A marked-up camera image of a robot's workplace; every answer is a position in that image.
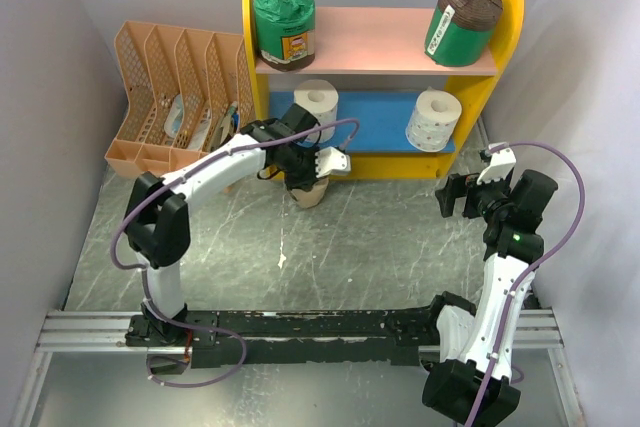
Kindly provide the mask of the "beige paper roll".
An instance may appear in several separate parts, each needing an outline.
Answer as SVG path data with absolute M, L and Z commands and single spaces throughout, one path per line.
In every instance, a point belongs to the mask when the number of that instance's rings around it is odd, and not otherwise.
M 325 177 L 313 184 L 310 190 L 291 189 L 289 194 L 296 205 L 302 209 L 310 209 L 317 206 L 324 198 L 329 185 L 329 178 Z

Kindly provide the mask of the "white dotted toilet paper roll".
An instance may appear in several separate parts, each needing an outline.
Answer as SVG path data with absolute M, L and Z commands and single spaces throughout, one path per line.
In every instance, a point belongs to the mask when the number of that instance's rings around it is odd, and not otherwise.
M 311 113 L 321 126 L 337 119 L 339 94 L 326 80 L 310 79 L 294 89 L 294 102 Z

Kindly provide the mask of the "white floral toilet paper roll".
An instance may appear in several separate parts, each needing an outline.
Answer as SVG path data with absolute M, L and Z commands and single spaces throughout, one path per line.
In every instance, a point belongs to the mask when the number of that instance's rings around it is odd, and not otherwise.
M 461 103 L 454 95 L 429 88 L 415 102 L 405 129 L 406 138 L 420 151 L 442 151 L 451 139 L 461 114 Z

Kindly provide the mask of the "brown green paper roll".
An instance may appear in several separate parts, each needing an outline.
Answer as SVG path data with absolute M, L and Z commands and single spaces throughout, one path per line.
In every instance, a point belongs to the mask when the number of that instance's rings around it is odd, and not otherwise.
M 445 67 L 474 64 L 502 13 L 502 0 L 438 0 L 424 41 L 425 54 Z

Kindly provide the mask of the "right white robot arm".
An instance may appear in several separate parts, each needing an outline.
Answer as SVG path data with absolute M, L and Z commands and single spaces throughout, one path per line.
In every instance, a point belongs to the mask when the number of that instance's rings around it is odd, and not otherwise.
M 496 426 L 519 404 L 512 344 L 535 276 L 529 267 L 544 252 L 536 230 L 557 188 L 547 175 L 527 169 L 516 182 L 453 174 L 435 193 L 442 216 L 451 216 L 462 198 L 464 217 L 486 223 L 479 303 L 448 298 L 424 321 L 426 337 L 439 344 L 439 360 L 429 369 L 422 401 L 459 425 Z

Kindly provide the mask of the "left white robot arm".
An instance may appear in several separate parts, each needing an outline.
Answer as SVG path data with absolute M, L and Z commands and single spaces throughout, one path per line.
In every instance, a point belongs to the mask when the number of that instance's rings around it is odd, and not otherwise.
M 283 174 L 286 191 L 302 208 L 323 198 L 329 171 L 323 149 L 307 144 L 320 121 L 297 104 L 281 118 L 253 121 L 212 153 L 187 167 L 157 176 L 140 175 L 118 234 L 125 237 L 142 273 L 150 333 L 162 345 L 181 342 L 187 332 L 180 261 L 191 243 L 190 216 L 205 200 L 239 180 L 272 168 Z

